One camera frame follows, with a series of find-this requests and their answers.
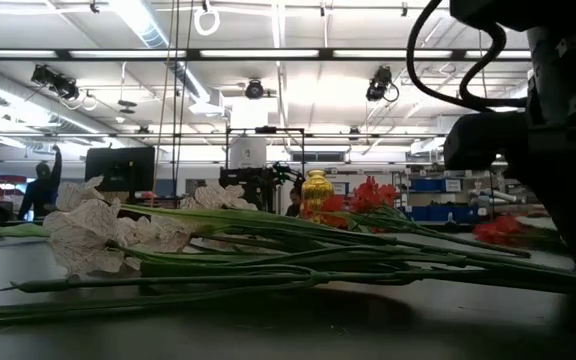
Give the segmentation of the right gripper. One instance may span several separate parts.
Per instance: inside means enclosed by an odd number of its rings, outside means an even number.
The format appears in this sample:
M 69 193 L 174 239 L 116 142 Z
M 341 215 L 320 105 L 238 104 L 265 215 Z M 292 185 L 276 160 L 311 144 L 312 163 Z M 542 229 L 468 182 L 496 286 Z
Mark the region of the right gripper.
M 576 24 L 540 24 L 527 38 L 533 65 L 527 135 L 506 153 L 506 175 L 544 205 L 576 270 Z

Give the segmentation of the red artificial flower bunch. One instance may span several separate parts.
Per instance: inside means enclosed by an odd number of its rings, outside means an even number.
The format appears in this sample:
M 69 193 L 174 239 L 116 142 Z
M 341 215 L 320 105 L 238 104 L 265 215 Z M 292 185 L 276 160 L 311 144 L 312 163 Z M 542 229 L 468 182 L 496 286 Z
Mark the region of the red artificial flower bunch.
M 523 224 L 509 215 L 476 225 L 473 234 L 476 240 L 491 245 L 552 253 L 567 252 L 567 245 L 556 230 Z
M 531 257 L 523 250 L 468 241 L 415 223 L 395 207 L 398 195 L 395 187 L 379 185 L 373 176 L 368 176 L 349 200 L 340 195 L 317 195 L 313 198 L 306 194 L 307 190 L 308 186 L 304 184 L 301 216 L 313 222 L 353 232 L 415 234 L 521 258 Z

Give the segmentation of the white artificial flower bunch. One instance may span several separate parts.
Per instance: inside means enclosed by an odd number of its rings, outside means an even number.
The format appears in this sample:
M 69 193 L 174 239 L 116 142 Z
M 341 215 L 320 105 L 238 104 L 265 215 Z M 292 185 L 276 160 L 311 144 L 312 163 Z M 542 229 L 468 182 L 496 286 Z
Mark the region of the white artificial flower bunch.
M 576 271 L 415 234 L 353 232 L 258 211 L 238 186 L 203 187 L 180 208 L 165 209 L 107 201 L 95 185 L 64 185 L 40 225 L 65 276 L 10 289 L 44 295 L 136 287 L 139 294 L 0 305 L 0 320 L 172 307 L 330 282 L 442 280 L 576 293 Z

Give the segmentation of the yellow glass vase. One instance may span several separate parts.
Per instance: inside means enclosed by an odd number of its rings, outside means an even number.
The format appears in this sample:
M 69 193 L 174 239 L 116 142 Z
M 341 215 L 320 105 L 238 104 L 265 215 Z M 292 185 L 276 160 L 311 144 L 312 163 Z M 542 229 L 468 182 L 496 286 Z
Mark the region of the yellow glass vase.
M 324 203 L 334 196 L 333 184 L 327 180 L 324 170 L 310 170 L 302 184 L 302 201 L 300 215 L 315 223 L 323 222 Z

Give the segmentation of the blue storage bin row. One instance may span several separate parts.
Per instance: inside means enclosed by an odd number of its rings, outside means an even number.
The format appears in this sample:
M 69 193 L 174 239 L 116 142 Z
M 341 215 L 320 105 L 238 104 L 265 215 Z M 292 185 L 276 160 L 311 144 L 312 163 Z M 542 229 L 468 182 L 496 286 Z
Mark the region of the blue storage bin row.
M 479 220 L 479 207 L 460 204 L 439 204 L 427 206 L 401 206 L 406 217 L 415 222 L 454 222 L 471 224 Z

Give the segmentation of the person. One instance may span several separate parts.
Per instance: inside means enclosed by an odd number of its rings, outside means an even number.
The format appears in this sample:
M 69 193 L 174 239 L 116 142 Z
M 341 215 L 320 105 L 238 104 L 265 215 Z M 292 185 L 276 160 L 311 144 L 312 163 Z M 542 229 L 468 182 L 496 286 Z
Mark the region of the person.
M 55 208 L 58 187 L 62 173 L 62 154 L 58 145 L 54 145 L 54 165 L 52 168 L 46 162 L 36 167 L 36 179 L 27 184 L 26 191 L 17 215 L 22 221 L 30 210 L 33 210 L 33 220 L 46 217 Z
M 301 189 L 299 187 L 293 187 L 289 193 L 291 204 L 287 208 L 285 213 L 289 217 L 299 217 L 301 211 Z

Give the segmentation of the black background robot equipment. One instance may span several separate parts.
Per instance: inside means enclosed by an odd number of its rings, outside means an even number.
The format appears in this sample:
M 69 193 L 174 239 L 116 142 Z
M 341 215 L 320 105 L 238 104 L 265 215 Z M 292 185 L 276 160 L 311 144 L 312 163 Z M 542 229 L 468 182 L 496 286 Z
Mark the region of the black background robot equipment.
M 277 210 L 276 206 L 281 199 L 277 187 L 286 182 L 292 182 L 292 188 L 301 189 L 305 177 L 299 171 L 279 162 L 261 168 L 220 169 L 219 184 L 222 187 L 240 185 L 244 190 L 244 200 L 253 204 L 257 210 L 269 213 L 285 215 L 287 209 Z

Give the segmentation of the white box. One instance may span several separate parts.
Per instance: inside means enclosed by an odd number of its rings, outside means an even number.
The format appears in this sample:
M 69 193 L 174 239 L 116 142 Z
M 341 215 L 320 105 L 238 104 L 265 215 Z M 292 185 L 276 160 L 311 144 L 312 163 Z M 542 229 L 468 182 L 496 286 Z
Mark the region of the white box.
M 234 169 L 261 168 L 266 165 L 265 138 L 239 137 L 229 146 L 229 167 Z

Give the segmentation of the black overhead light bar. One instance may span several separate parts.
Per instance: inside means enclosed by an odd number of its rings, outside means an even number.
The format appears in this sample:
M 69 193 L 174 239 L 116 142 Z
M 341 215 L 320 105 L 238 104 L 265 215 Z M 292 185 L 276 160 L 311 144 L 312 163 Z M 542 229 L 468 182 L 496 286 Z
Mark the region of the black overhead light bar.
M 403 48 L 239 49 L 0 49 L 0 61 L 156 62 L 181 61 L 385 61 L 403 62 Z

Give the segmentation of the black computer monitor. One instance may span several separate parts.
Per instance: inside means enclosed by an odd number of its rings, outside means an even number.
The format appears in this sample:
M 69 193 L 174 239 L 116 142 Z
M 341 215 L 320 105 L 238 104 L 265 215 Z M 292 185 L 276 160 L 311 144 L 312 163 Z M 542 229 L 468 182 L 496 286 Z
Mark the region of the black computer monitor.
M 153 190 L 155 155 L 154 147 L 89 149 L 85 180 L 100 180 L 94 186 L 98 191 L 127 192 L 129 199 L 135 199 L 137 192 Z

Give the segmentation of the black background rig frame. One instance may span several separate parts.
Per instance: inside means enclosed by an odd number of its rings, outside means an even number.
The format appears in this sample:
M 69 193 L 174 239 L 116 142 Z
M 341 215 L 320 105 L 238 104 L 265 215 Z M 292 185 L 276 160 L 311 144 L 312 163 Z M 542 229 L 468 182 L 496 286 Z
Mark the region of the black background rig frame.
M 222 168 L 226 169 L 234 169 L 229 167 L 229 146 L 230 144 L 239 137 L 258 137 L 258 138 L 265 138 L 266 141 L 268 139 L 274 140 L 287 140 L 289 144 L 295 143 L 300 151 L 298 152 L 299 155 L 299 162 L 300 169 L 297 170 L 303 174 L 305 177 L 305 140 L 306 134 L 303 128 L 281 128 L 275 126 L 268 126 L 264 125 L 261 127 L 255 128 L 226 128 L 225 133 L 225 164 Z M 272 166 L 273 164 L 279 162 L 281 165 L 287 165 L 289 167 L 290 164 L 288 161 L 266 161 L 266 165 L 264 167 Z M 282 210 L 283 204 L 283 187 L 284 185 L 279 185 L 277 189 L 281 193 L 281 199 L 279 200 L 278 205 L 276 206 L 277 210 Z

